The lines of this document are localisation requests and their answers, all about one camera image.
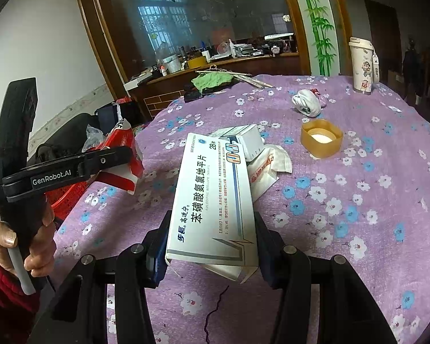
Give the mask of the red white cigarette box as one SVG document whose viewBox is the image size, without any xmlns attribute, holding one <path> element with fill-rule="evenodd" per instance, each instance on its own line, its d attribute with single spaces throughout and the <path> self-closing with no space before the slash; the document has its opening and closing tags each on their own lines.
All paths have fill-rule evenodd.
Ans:
<svg viewBox="0 0 430 344">
<path fill-rule="evenodd" d="M 100 164 L 95 181 L 135 194 L 137 183 L 144 174 L 144 166 L 143 155 L 130 123 L 121 119 L 92 150 L 100 151 L 105 161 Z"/>
</svg>

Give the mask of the long white medicine box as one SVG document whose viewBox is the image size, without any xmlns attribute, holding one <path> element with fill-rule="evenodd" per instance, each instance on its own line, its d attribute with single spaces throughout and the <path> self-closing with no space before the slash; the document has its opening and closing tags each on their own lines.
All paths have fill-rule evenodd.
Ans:
<svg viewBox="0 0 430 344">
<path fill-rule="evenodd" d="M 258 269 L 255 216 L 243 147 L 190 133 L 171 211 L 165 261 L 179 260 L 240 284 Z"/>
</svg>

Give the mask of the white paper wrapper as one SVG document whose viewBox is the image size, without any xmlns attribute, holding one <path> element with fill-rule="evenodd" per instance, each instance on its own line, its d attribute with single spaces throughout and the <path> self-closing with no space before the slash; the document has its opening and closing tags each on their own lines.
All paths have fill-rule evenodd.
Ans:
<svg viewBox="0 0 430 344">
<path fill-rule="evenodd" d="M 278 179 L 278 172 L 293 172 L 288 152 L 278 145 L 267 144 L 262 152 L 247 165 L 251 199 L 254 203 Z"/>
</svg>

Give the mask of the white green medicine box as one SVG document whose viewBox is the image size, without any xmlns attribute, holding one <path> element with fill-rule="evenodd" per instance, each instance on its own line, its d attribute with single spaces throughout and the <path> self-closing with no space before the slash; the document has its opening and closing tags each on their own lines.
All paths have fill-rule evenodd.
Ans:
<svg viewBox="0 0 430 344">
<path fill-rule="evenodd" d="M 215 130 L 210 137 L 225 139 L 230 143 L 238 143 L 243 147 L 245 160 L 251 162 L 264 150 L 265 145 L 256 124 L 237 127 L 225 127 Z"/>
</svg>

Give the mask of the white sock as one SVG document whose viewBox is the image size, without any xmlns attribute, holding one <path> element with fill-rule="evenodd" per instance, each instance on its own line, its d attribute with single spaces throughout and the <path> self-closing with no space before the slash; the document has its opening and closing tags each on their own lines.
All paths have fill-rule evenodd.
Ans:
<svg viewBox="0 0 430 344">
<path fill-rule="evenodd" d="M 320 99 L 309 89 L 299 90 L 291 101 L 294 108 L 306 117 L 315 118 L 322 112 Z"/>
</svg>

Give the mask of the red pink wrapper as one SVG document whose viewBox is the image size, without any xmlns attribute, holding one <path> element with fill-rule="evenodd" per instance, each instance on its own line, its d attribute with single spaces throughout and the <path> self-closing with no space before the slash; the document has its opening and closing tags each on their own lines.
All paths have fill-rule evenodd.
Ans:
<svg viewBox="0 0 430 344">
<path fill-rule="evenodd" d="M 310 89 L 310 91 L 314 94 L 314 96 L 318 100 L 320 106 L 322 108 L 325 108 L 326 107 L 325 97 L 319 92 L 319 90 L 317 90 L 317 89 Z"/>
</svg>

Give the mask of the black leather sofa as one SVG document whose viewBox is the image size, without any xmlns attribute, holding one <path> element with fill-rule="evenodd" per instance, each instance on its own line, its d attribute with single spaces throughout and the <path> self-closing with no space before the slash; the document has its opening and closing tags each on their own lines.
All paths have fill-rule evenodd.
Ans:
<svg viewBox="0 0 430 344">
<path fill-rule="evenodd" d="M 87 140 L 87 127 L 99 129 L 98 117 L 82 113 L 60 127 L 46 142 L 38 145 L 27 166 L 80 153 Z"/>
</svg>

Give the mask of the dark blue bag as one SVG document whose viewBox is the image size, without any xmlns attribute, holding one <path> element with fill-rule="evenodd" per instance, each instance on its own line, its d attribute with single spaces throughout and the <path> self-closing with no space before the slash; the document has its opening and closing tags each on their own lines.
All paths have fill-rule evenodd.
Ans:
<svg viewBox="0 0 430 344">
<path fill-rule="evenodd" d="M 131 127 L 137 127 L 145 122 L 138 103 L 108 103 L 95 111 L 98 117 L 100 129 L 109 133 L 111 129 L 122 119 L 127 120 Z"/>
</svg>

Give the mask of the red plastic mesh basket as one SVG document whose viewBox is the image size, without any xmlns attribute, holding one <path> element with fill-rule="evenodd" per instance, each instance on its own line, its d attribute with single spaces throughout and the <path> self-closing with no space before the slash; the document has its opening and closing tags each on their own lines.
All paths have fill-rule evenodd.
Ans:
<svg viewBox="0 0 430 344">
<path fill-rule="evenodd" d="M 65 220 L 78 200 L 84 195 L 88 186 L 87 182 L 81 182 L 47 192 L 47 200 L 56 217 Z"/>
</svg>

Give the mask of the wooden brick pattern counter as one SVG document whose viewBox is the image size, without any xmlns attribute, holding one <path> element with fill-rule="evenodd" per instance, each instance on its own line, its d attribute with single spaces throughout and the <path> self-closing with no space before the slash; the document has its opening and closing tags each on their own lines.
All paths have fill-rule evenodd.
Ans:
<svg viewBox="0 0 430 344">
<path fill-rule="evenodd" d="M 151 120 L 173 100 L 192 91 L 208 95 L 237 82 L 262 89 L 272 84 L 271 75 L 302 73 L 300 56 L 296 53 L 230 59 L 146 80 L 131 89 L 129 94 L 139 104 L 143 118 Z"/>
</svg>

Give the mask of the purple floral tablecloth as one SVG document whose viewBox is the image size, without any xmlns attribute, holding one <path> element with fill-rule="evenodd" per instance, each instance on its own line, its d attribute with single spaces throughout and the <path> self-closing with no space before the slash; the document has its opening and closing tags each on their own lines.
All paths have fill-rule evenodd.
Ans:
<svg viewBox="0 0 430 344">
<path fill-rule="evenodd" d="M 52 280 L 82 255 L 117 255 L 158 227 L 171 209 L 188 134 L 256 124 L 283 147 L 293 171 L 256 202 L 265 224 L 311 256 L 344 255 L 399 343 L 430 322 L 430 124 L 393 90 L 354 92 L 347 77 L 270 76 L 268 90 L 239 84 L 191 103 L 178 100 L 136 136 L 144 177 L 134 195 L 94 183 L 56 236 Z M 291 97 L 316 89 L 322 117 L 343 132 L 341 151 L 318 160 L 300 143 L 305 122 Z"/>
</svg>

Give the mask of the black small pouch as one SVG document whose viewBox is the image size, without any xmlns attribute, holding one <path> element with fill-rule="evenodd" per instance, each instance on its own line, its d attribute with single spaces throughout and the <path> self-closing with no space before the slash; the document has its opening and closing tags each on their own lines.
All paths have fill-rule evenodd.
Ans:
<svg viewBox="0 0 430 344">
<path fill-rule="evenodd" d="M 203 94 L 201 94 L 200 91 L 197 89 L 192 89 L 189 91 L 185 91 L 183 98 L 185 103 L 191 103 L 193 101 L 203 98 Z"/>
</svg>

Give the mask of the green cloth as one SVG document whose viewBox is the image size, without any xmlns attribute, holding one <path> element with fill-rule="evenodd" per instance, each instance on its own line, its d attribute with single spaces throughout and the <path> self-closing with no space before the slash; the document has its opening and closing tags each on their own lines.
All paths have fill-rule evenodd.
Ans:
<svg viewBox="0 0 430 344">
<path fill-rule="evenodd" d="M 223 73 L 199 74 L 195 79 L 192 79 L 192 84 L 201 94 L 207 94 L 230 85 L 233 79 L 232 75 Z"/>
</svg>

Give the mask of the bundle of chopsticks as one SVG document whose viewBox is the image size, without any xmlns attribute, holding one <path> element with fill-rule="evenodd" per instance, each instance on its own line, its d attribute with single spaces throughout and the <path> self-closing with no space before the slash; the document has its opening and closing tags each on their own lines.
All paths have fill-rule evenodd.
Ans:
<svg viewBox="0 0 430 344">
<path fill-rule="evenodd" d="M 196 73 L 198 73 L 198 74 L 223 73 L 226 75 L 232 75 L 234 78 L 238 79 L 239 81 L 248 83 L 249 85 L 252 85 L 252 86 L 259 88 L 259 89 L 273 88 L 273 85 L 266 83 L 266 82 L 263 82 L 259 79 L 254 79 L 251 76 L 249 76 L 248 74 L 243 74 L 243 73 L 238 73 L 238 72 L 233 72 L 233 71 L 227 71 L 224 69 L 199 70 L 199 71 L 196 71 Z"/>
</svg>

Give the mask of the white cartoon tumbler cup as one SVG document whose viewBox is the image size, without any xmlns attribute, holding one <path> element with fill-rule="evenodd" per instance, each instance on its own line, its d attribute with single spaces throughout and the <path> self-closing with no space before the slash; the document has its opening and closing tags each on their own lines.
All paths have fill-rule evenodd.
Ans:
<svg viewBox="0 0 430 344">
<path fill-rule="evenodd" d="M 353 65 L 353 89 L 370 94 L 380 81 L 379 59 L 374 45 L 365 39 L 351 37 L 349 48 Z"/>
</svg>

